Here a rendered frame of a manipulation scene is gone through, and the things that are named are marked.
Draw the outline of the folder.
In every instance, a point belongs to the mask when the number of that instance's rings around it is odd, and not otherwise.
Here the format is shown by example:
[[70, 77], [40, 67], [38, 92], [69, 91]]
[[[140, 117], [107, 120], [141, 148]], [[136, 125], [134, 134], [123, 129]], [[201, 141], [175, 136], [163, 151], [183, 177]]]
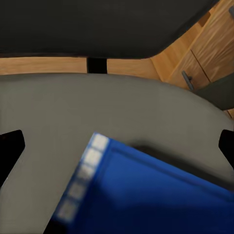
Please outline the folder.
[[94, 132], [43, 234], [234, 234], [234, 192]]

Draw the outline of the swivel chair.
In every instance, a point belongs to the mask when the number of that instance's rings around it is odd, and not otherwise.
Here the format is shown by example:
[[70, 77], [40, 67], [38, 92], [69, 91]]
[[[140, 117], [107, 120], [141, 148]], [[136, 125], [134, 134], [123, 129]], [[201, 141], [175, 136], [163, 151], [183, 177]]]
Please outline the swivel chair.
[[86, 58], [87, 73], [0, 75], [0, 135], [25, 148], [0, 188], [0, 234], [43, 234], [94, 132], [234, 192], [218, 144], [234, 132], [234, 72], [194, 93], [107, 74], [148, 59], [220, 0], [0, 0], [0, 58]]

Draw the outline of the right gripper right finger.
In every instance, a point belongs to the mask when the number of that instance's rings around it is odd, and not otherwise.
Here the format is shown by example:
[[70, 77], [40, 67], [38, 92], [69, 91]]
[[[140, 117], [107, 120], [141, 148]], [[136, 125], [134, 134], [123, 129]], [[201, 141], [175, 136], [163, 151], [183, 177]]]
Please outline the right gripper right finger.
[[234, 169], [234, 132], [222, 130], [218, 146]]

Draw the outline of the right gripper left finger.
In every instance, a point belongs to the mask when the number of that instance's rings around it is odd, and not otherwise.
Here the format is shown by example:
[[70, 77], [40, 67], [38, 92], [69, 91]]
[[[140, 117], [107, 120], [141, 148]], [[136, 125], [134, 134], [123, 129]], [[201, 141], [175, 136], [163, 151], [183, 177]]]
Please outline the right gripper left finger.
[[21, 130], [0, 135], [0, 188], [25, 148]]

